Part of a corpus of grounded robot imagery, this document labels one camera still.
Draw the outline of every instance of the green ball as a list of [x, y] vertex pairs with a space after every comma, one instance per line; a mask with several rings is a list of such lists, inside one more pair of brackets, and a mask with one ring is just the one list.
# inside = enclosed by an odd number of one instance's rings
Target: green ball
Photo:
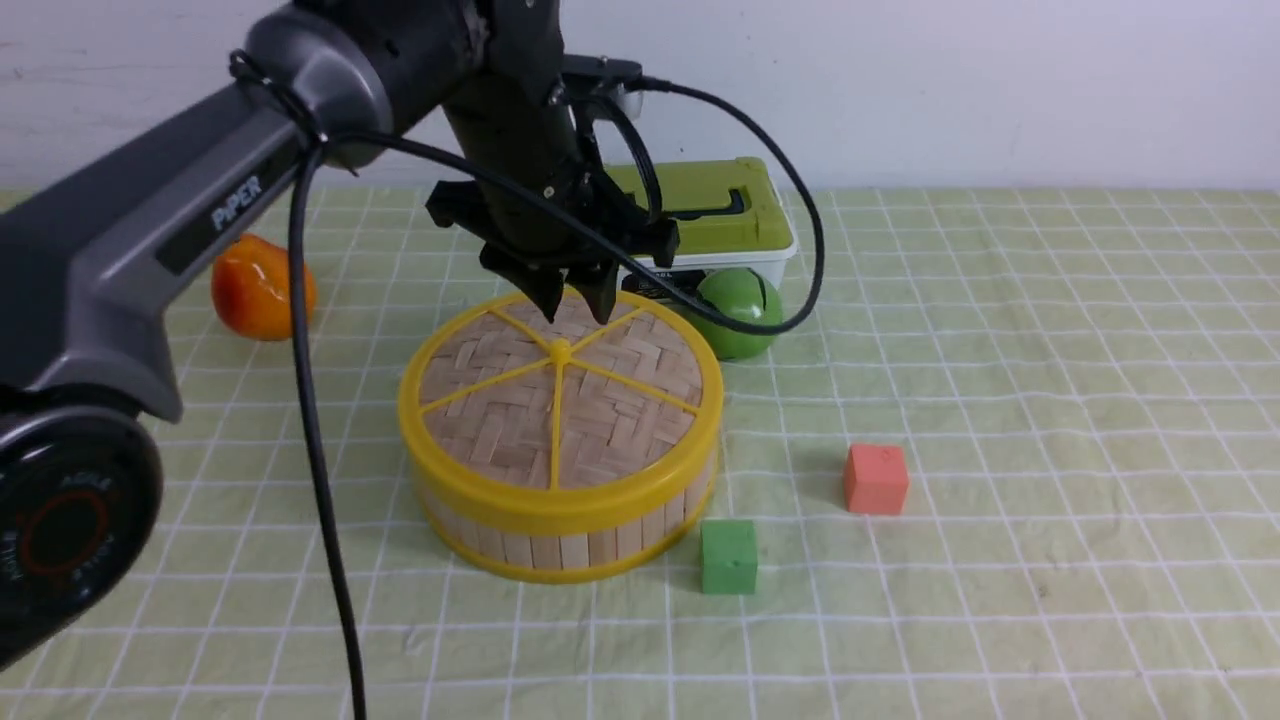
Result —
[[[750, 268], [730, 268], [707, 275], [698, 284], [698, 296], [704, 304], [744, 323], [776, 325], [783, 320], [778, 291]], [[719, 360], [746, 360], [773, 345], [773, 336], [740, 333], [692, 313], [687, 316]]]

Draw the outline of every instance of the green box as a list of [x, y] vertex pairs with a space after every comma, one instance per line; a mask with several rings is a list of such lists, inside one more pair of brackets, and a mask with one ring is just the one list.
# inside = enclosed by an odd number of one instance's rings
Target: green box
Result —
[[[645, 208], [644, 183], [635, 165], [605, 168], [623, 192]], [[663, 210], [680, 227], [682, 255], [782, 252], [794, 242], [786, 211], [759, 158], [658, 163]]]
[[703, 521], [703, 593], [755, 593], [755, 525], [749, 520]]

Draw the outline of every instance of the orange cube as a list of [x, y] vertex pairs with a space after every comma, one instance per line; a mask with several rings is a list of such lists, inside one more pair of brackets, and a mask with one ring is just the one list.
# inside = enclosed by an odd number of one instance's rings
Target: orange cube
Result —
[[854, 445], [845, 462], [845, 503], [850, 512], [901, 515], [910, 479], [902, 448]]

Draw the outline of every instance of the plastic container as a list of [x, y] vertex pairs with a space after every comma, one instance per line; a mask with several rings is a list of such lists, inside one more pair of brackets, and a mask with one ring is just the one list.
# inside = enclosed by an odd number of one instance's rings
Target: plastic container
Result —
[[603, 327], [567, 290], [554, 324], [515, 293], [419, 350], [399, 392], [415, 489], [445, 544], [526, 582], [622, 573], [712, 495], [723, 380], [673, 310], [620, 293]]
[[[787, 260], [795, 256], [799, 243], [763, 160], [664, 163], [654, 169], [663, 209], [680, 225], [680, 250], [669, 270], [655, 269], [649, 258], [637, 260], [689, 293], [708, 273], [726, 268], [750, 268], [774, 287], [782, 286]], [[644, 184], [634, 165], [608, 172], [645, 206]], [[660, 288], [625, 269], [618, 272], [618, 288], [666, 300]]]

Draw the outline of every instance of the black bracket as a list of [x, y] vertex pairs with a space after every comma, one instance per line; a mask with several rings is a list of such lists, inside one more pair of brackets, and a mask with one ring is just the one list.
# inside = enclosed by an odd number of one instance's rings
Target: black bracket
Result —
[[[646, 255], [657, 266], [669, 269], [680, 247], [676, 218], [662, 214], [649, 222], [635, 197], [622, 191], [604, 170], [593, 129], [596, 120], [608, 120], [607, 114], [599, 111], [599, 102], [620, 102], [626, 85], [640, 76], [637, 63], [564, 56], [561, 83], [548, 102], [566, 105], [573, 113], [582, 161], [568, 169], [577, 182], [570, 183], [572, 197], [558, 205], [627, 255]], [[503, 237], [476, 181], [436, 183], [426, 210], [438, 227], [460, 225], [483, 240], [480, 265], [516, 286], [548, 322], [556, 319], [566, 284], [584, 297], [598, 323], [608, 322], [612, 315], [620, 264], [599, 245], [580, 238], [564, 251], [550, 255], [517, 250]]]

